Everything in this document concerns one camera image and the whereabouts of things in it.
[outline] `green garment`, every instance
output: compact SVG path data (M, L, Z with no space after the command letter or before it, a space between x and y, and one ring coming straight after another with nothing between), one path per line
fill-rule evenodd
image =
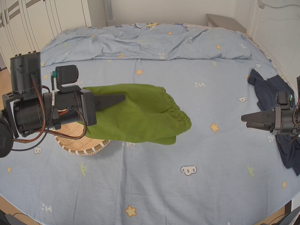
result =
M162 87L116 84L85 89L94 95L126 95L125 101L96 112L97 124L88 126L86 133L89 138L169 145L192 126L189 117Z

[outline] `wooden floor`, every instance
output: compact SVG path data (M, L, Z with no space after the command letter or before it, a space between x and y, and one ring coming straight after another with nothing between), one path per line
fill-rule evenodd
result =
M0 95L8 93L11 91L11 82L10 82L10 73L6 69L4 71L0 71ZM3 109L2 99L0 100L0 110ZM13 205L11 205L8 201L6 201L3 197L0 196L0 210L7 214L15 214L21 213L18 209L16 209ZM284 207L275 212L270 217L266 218L265 220L257 223L256 225L260 225L261 223L275 223L279 221L282 217L275 219L276 217L284 214ZM27 217L26 215L16 214L15 217L22 222L26 223L27 225L37 225L38 223L32 220L31 218Z

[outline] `bed sheet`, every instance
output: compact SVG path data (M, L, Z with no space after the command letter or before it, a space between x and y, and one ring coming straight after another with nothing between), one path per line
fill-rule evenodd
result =
M265 79L277 75L248 38L241 43L251 57L42 67L47 86L55 66L69 64L77 65L81 87L162 86L193 125L174 145L111 141L92 156L70 154L48 135L39 152L0 159L0 195L46 225L251 225L271 215L300 191L300 177L284 167L273 136L241 122L241 115L259 111L246 78L251 69Z

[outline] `white headboard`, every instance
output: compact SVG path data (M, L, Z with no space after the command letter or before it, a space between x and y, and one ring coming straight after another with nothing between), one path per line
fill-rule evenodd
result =
M254 0L247 34L298 96L300 0Z

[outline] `camera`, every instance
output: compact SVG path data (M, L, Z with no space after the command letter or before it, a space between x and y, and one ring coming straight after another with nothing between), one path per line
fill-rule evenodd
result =
M16 150L14 142L29 143L37 140L43 133L42 142L47 133L69 139L80 139L86 133L86 127L97 123L96 111L103 110L125 100L125 94L94 95L80 88L76 83L79 71L75 65L59 66L51 72L52 92L41 82L40 53L33 52L16 55L10 59L12 92L2 96L4 109L0 111L0 158L11 151L28 151L37 145ZM59 130L61 125L83 122L81 136L71 137L50 128ZM27 137L39 132L32 140L18 139L19 134Z
M242 115L243 122L248 128L270 131L272 135L289 134L292 137L300 134L300 76L297 77L298 102L292 108L292 95L290 92L279 91L276 96L277 105L270 110Z

